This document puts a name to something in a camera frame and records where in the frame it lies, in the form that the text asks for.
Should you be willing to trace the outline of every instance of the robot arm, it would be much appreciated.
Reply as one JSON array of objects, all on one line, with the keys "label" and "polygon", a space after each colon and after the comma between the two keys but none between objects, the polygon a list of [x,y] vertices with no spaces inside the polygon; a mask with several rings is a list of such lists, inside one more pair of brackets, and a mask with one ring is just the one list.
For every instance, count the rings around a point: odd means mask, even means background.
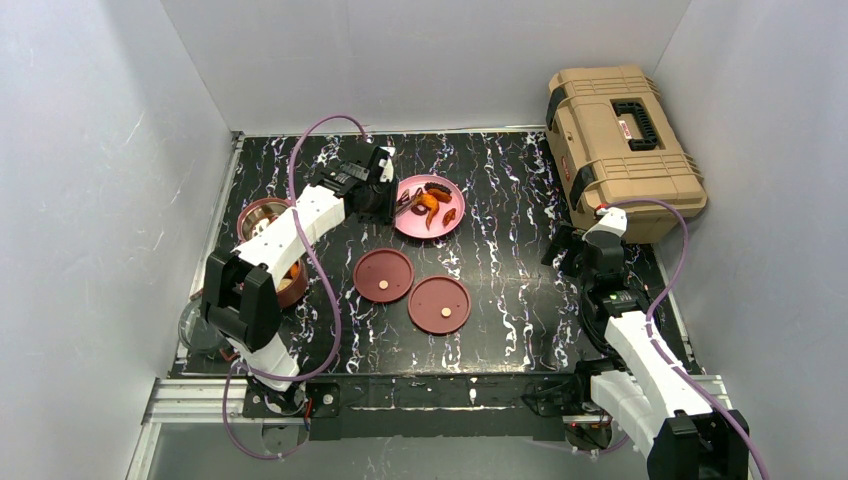
[{"label": "robot arm", "polygon": [[[586,232],[561,227],[545,255],[550,262],[555,249],[567,249],[562,267],[578,278],[581,327],[607,356],[577,363],[570,401],[612,415],[646,457],[652,480],[748,478],[745,443],[674,371],[682,364],[648,322],[647,296],[626,285],[626,229],[625,212],[609,208]],[[747,432],[741,414],[730,413]]]},{"label": "robot arm", "polygon": [[[394,149],[358,144],[345,153],[351,160],[320,167],[293,207],[310,244],[354,214],[364,223],[394,221]],[[282,377],[299,373],[278,333],[282,314],[276,286],[304,252],[289,208],[248,242],[232,251],[216,250],[206,261],[202,316],[252,368]],[[259,381],[281,392],[291,385]]]}]

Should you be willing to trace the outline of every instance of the tan toolbox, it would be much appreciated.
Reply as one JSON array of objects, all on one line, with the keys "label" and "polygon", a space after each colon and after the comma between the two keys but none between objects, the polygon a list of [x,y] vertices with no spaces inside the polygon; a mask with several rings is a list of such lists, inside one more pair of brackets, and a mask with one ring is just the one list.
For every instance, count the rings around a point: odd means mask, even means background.
[{"label": "tan toolbox", "polygon": [[[650,197],[684,217],[707,203],[703,178],[677,142],[653,81],[637,66],[570,68],[548,85],[547,137],[575,227],[601,204]],[[627,243],[654,243],[675,225],[653,204],[624,207]]]}]

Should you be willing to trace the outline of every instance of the floor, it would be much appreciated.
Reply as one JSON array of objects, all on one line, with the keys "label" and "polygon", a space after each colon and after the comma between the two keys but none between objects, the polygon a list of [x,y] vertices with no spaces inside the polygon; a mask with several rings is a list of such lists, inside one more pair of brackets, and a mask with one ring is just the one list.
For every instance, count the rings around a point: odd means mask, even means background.
[{"label": "floor", "polygon": [[[363,227],[354,219],[316,244],[341,297],[342,348],[330,373],[450,374],[569,372],[580,359],[599,355],[577,321],[577,288],[558,269],[539,263],[555,225],[567,216],[562,187],[540,132],[375,135],[394,146],[396,175],[434,173],[462,190],[468,210],[447,238],[420,241],[389,227]],[[253,200],[285,197],[285,168],[296,137],[247,138],[238,158],[218,246],[237,244],[235,222]],[[304,144],[297,166],[302,188],[315,166],[336,158],[353,136],[315,136]],[[461,280],[476,304],[458,332],[436,337],[416,330],[406,303],[375,305],[353,288],[352,269],[361,255],[392,247],[412,260],[416,280],[450,275]],[[627,248],[629,283],[663,287],[650,246]],[[330,350],[332,314],[317,276],[305,298],[284,311],[284,340],[302,369],[319,365]],[[685,358],[667,302],[658,310],[663,336]],[[218,356],[189,355],[176,375],[216,375],[228,363]]]}]

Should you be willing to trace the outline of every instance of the white wall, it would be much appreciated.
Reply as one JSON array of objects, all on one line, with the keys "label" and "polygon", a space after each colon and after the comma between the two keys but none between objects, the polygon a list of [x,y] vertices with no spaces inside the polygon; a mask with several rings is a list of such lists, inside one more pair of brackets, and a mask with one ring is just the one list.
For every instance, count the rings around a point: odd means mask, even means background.
[{"label": "white wall", "polygon": [[846,475],[846,22],[841,1],[695,0],[654,76],[710,195],[677,299],[775,478]]},{"label": "white wall", "polygon": [[689,0],[162,3],[230,129],[297,133],[540,125],[559,69],[653,72]]},{"label": "white wall", "polygon": [[123,478],[229,133],[156,0],[0,8],[2,477]]}]

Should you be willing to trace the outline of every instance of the bowl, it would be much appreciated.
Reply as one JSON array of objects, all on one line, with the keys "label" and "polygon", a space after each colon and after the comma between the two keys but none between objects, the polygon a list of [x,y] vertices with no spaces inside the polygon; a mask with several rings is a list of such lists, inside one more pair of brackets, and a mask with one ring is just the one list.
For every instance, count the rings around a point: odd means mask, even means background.
[{"label": "bowl", "polygon": [[[236,222],[239,243],[244,243],[260,234],[290,206],[289,200],[274,197],[256,200],[248,205],[239,214]],[[280,304],[280,308],[287,308],[297,303],[309,286],[306,263],[302,259],[298,259],[289,272],[286,278],[277,285],[277,303]]]}]

